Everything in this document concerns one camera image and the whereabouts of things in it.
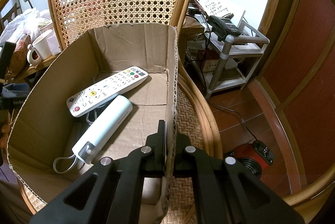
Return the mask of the pink white tissue box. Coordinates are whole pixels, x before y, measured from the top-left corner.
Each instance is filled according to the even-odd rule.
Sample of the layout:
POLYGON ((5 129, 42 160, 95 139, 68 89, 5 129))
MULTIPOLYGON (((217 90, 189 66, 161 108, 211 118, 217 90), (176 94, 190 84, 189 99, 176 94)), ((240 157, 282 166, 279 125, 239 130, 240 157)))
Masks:
POLYGON ((50 30, 50 34, 46 37, 46 41, 52 55, 61 53, 61 47, 54 30, 50 30))

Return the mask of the white paper with writing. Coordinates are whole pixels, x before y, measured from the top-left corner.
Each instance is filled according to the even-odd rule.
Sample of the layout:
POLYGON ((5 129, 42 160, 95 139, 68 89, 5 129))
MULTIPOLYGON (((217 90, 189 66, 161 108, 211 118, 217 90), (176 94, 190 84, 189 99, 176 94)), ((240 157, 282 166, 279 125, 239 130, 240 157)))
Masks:
POLYGON ((233 14, 233 8, 229 0, 199 0, 199 3, 208 16, 225 17, 233 14))

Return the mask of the grey metal shelf cart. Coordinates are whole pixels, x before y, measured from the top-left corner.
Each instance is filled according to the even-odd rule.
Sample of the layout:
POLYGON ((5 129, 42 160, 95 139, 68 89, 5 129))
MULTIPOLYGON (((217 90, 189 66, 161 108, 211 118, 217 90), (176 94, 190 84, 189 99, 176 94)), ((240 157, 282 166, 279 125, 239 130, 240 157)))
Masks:
POLYGON ((194 17, 196 27, 200 31, 196 35, 204 36, 204 40, 192 39, 186 47, 186 61, 197 70, 204 87, 206 98, 213 93, 231 89, 244 88, 260 62, 270 40, 251 26, 244 17, 237 25, 241 35, 228 35, 222 42, 212 31, 212 26, 201 14, 194 17))

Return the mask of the wooden side table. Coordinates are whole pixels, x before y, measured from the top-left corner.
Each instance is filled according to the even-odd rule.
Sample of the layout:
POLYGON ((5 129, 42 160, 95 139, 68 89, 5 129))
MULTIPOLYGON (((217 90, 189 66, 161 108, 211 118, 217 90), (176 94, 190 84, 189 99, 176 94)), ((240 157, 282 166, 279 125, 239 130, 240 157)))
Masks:
POLYGON ((16 77, 8 79, 6 83, 20 83, 24 81, 30 75, 49 67, 57 57, 58 55, 51 55, 50 57, 43 60, 35 67, 26 66, 16 77))

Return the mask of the red black floor appliance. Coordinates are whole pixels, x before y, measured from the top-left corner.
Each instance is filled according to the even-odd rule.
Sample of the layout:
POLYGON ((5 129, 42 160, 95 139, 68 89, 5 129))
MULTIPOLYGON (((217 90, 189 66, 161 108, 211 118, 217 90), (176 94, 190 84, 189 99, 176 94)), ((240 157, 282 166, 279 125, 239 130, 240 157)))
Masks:
POLYGON ((263 171, 270 167, 275 159, 273 152, 261 140, 239 145, 225 153, 224 157, 235 158, 258 178, 261 178, 263 171))

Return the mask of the plastic bag of oranges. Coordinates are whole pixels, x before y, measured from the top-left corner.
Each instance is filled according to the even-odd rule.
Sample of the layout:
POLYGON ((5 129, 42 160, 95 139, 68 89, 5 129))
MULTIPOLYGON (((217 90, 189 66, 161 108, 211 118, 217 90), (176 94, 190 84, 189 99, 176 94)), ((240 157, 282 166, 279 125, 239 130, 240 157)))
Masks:
POLYGON ((50 11, 39 11, 37 8, 27 9, 8 23, 1 33, 1 43, 16 43, 22 35, 29 35, 34 41, 41 29, 52 22, 50 11))

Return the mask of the brown cardboard box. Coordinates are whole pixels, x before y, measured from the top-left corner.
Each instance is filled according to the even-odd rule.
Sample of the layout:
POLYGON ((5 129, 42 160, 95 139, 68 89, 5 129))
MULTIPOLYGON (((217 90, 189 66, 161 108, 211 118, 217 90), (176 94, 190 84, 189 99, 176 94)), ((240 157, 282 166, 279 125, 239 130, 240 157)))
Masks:
POLYGON ((89 30, 56 58, 20 109, 7 146, 17 177, 49 202, 78 178, 59 175, 57 157, 74 146, 74 123, 121 94, 135 106, 116 131, 106 156, 125 156, 165 120, 167 166, 177 134, 177 31, 158 23, 117 24, 89 30))

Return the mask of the black desk telephone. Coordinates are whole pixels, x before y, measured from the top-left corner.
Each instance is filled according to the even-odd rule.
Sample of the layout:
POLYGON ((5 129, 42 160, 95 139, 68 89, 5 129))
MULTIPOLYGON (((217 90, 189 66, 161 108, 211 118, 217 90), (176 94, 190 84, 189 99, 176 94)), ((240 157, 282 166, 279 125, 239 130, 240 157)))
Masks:
POLYGON ((228 35, 233 37, 241 35, 241 31, 231 23, 229 19, 210 15, 208 23, 212 26, 212 31, 216 34, 220 42, 224 41, 228 35))

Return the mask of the white tv remote control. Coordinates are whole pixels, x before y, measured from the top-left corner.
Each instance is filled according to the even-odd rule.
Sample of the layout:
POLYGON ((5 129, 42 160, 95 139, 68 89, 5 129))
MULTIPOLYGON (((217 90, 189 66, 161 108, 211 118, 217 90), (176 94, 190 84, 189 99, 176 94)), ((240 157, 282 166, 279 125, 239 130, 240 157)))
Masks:
POLYGON ((139 67, 124 69, 72 95, 66 100, 66 105, 70 113, 78 118, 134 89, 147 77, 148 73, 139 67))

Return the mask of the white ceramic mug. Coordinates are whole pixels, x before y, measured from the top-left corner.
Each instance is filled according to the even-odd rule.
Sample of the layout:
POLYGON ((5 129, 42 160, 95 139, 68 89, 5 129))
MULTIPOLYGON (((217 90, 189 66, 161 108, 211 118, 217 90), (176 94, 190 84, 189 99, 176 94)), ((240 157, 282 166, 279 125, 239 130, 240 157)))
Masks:
POLYGON ((52 55, 47 42, 47 38, 51 35, 52 31, 53 30, 50 29, 43 32, 33 41, 33 43, 27 46, 27 61, 30 66, 35 67, 52 55))

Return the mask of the white tube device with strap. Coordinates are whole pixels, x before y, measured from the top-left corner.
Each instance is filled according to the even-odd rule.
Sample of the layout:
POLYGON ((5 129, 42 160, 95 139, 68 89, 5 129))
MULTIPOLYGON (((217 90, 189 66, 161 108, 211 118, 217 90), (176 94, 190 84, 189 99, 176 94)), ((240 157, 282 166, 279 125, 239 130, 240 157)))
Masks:
POLYGON ((57 162, 64 158, 58 157, 53 162, 54 171, 58 174, 67 173, 78 161, 91 164, 132 110, 132 103, 126 97, 118 95, 72 147, 73 154, 69 158, 74 161, 71 166, 65 171, 59 171, 57 162))

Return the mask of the woven wooden basket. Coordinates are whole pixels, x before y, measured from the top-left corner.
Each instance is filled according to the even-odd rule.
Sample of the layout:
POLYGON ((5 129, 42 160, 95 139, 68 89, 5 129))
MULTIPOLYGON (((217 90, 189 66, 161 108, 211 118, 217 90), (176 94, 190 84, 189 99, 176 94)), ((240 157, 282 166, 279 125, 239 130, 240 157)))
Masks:
POLYGON ((31 43, 30 35, 23 34, 16 42, 16 47, 7 68, 5 79, 15 78, 27 63, 28 45, 31 43))

